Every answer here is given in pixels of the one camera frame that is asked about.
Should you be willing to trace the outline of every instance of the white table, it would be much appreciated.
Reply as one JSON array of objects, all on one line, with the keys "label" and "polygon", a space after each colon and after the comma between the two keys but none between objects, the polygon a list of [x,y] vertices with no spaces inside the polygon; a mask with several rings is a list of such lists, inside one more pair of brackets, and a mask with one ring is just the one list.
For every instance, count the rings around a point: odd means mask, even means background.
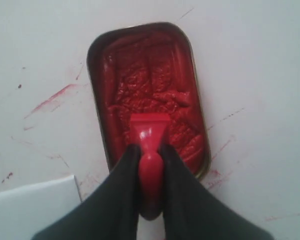
[{"label": "white table", "polygon": [[[300,240],[300,0],[0,1],[0,191],[71,173],[83,199],[98,187],[109,171],[88,48],[159,21],[194,51],[214,156],[202,183],[278,240]],[[162,222],[141,219],[139,239],[162,240]]]}]

